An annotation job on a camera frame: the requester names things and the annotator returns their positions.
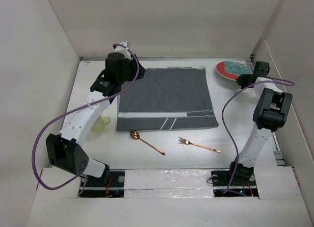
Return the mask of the teal and red plate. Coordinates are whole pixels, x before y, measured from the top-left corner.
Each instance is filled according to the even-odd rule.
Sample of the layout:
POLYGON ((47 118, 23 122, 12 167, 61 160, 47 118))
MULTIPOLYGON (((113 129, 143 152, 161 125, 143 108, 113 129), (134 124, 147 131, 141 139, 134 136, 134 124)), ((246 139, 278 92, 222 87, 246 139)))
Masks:
POLYGON ((224 78, 232 81, 241 75, 250 75, 252 72, 245 63, 222 61, 216 65, 216 71, 224 78))

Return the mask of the grey cloth placemat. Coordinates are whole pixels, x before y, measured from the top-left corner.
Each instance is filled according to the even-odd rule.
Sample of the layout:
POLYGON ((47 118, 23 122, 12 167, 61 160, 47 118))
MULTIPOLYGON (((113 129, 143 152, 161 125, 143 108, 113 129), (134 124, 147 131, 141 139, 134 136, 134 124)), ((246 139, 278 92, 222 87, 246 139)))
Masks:
POLYGON ((205 68, 147 69, 117 102, 118 132, 219 126, 205 68))

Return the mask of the pale yellow mug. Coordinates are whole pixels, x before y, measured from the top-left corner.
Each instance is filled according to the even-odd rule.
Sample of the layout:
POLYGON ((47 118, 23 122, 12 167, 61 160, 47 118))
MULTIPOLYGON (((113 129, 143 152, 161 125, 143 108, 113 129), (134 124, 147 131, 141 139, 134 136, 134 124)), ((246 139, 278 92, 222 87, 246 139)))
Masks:
POLYGON ((91 127, 91 131, 94 133, 101 133, 104 131, 105 127, 110 124, 110 117, 103 117, 100 115, 95 121, 94 125, 91 127))

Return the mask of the copper spoon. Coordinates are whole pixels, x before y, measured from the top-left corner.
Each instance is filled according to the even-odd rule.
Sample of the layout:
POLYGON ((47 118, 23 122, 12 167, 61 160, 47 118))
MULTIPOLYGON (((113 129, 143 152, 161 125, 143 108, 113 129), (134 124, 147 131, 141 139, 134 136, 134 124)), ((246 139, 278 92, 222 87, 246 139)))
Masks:
POLYGON ((158 153, 160 153, 161 155, 165 155, 165 152, 163 152, 162 150, 154 147, 153 145, 151 145, 150 143, 146 142, 145 140, 143 140, 141 137, 140 137, 140 134, 137 132, 137 131, 131 131, 130 132, 130 136, 132 139, 134 140, 140 140, 142 141, 143 143, 145 143, 146 145, 148 145, 149 147, 153 148, 154 150, 156 150, 158 153))

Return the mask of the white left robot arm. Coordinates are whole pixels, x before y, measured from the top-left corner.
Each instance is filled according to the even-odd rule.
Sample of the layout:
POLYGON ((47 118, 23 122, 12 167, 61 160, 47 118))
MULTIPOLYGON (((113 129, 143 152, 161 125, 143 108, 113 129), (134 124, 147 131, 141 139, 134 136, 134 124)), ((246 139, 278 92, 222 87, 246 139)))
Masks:
POLYGON ((58 134, 50 134, 46 139, 51 165, 76 176, 91 176, 98 186, 109 182, 109 166, 86 154, 83 150, 85 139, 102 112, 125 91, 122 85, 141 79, 145 73, 127 42, 113 47, 114 51, 108 54, 105 69, 91 85, 84 105, 58 134))

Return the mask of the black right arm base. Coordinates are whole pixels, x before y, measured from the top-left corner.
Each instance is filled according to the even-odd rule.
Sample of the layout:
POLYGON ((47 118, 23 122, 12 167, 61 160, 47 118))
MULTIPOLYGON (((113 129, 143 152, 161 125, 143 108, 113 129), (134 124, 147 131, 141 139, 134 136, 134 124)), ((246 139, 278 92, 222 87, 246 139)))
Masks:
POLYGON ((233 179, 228 191, 224 193, 230 181, 228 170, 212 170, 207 183, 213 187, 215 198, 220 197, 259 197, 256 181, 235 181, 233 179))

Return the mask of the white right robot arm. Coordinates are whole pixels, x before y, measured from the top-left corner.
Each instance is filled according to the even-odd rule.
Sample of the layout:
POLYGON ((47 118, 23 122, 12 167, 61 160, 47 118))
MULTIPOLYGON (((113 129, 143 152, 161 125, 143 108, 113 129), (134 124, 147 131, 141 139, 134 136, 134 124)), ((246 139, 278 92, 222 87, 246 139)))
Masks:
POLYGON ((282 128, 288 118, 293 96, 280 90, 275 84, 288 84, 279 79, 269 78, 269 64, 258 61, 253 73, 240 75, 236 82, 241 89, 253 88, 258 99, 253 113, 253 129, 244 148, 235 159, 236 168, 227 172, 228 182, 237 185, 250 178, 256 159, 268 138, 282 128))

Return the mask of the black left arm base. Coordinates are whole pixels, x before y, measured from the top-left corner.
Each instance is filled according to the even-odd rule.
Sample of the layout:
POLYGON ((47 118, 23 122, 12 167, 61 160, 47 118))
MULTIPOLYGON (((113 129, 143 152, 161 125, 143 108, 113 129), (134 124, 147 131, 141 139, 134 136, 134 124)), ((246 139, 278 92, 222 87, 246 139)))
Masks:
POLYGON ((82 177, 78 196, 82 198, 123 198, 125 184, 125 170, 111 170, 108 181, 103 183, 97 178, 82 177))

